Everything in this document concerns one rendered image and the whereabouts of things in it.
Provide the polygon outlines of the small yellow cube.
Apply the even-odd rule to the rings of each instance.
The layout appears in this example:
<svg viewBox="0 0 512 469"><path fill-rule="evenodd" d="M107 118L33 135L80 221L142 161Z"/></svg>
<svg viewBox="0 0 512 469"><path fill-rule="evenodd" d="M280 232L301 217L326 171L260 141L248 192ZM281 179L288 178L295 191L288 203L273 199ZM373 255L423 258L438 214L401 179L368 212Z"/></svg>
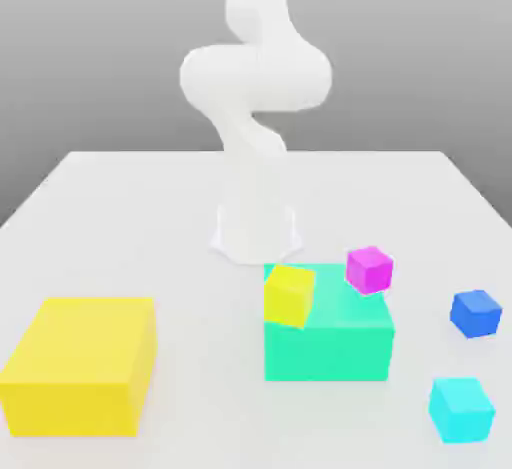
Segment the small yellow cube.
<svg viewBox="0 0 512 469"><path fill-rule="evenodd" d="M313 306L315 280L313 270L275 265L264 284L264 320L303 329Z"/></svg>

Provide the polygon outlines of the small magenta cube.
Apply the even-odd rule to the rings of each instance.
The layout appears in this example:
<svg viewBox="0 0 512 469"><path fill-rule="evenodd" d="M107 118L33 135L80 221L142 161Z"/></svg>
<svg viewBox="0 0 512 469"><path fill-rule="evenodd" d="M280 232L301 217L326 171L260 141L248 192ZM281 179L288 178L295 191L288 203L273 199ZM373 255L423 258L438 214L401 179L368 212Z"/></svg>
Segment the small magenta cube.
<svg viewBox="0 0 512 469"><path fill-rule="evenodd" d="M346 280L362 295L387 290L392 281L394 260L376 246L348 253Z"/></svg>

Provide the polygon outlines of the small blue cube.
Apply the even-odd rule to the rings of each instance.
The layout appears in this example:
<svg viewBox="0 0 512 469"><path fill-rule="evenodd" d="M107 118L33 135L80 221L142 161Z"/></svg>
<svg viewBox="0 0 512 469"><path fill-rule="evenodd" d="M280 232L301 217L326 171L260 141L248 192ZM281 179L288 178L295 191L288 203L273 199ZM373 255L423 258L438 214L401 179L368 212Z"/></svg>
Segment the small blue cube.
<svg viewBox="0 0 512 469"><path fill-rule="evenodd" d="M484 290L456 293L450 310L450 321L468 339L497 332L502 306Z"/></svg>

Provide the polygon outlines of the small cyan cube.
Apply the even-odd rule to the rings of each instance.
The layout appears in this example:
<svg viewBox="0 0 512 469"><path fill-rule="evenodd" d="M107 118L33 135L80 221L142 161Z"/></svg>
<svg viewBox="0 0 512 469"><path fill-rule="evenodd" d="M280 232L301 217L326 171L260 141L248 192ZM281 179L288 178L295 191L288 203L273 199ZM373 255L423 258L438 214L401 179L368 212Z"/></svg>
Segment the small cyan cube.
<svg viewBox="0 0 512 469"><path fill-rule="evenodd" d="M496 409L477 378L436 378L428 412L444 443L463 444L488 438Z"/></svg>

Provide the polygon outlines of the large green box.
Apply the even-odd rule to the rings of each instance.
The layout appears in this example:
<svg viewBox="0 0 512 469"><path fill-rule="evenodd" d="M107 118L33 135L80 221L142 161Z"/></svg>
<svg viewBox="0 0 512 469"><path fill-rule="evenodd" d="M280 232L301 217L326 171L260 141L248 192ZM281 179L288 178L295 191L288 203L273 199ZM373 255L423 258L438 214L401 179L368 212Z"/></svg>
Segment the large green box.
<svg viewBox="0 0 512 469"><path fill-rule="evenodd" d="M362 295L342 263L297 263L315 273L305 326L264 323L267 381L385 381L395 326L381 292Z"/></svg>

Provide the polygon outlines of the large yellow box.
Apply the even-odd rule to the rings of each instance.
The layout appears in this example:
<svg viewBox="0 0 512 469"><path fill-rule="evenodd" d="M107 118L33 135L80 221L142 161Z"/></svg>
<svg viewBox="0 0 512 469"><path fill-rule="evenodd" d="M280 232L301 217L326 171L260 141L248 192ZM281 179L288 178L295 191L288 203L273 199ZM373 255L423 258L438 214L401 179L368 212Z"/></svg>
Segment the large yellow box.
<svg viewBox="0 0 512 469"><path fill-rule="evenodd" d="M157 353L150 298L49 298L0 372L14 437L134 437Z"/></svg>

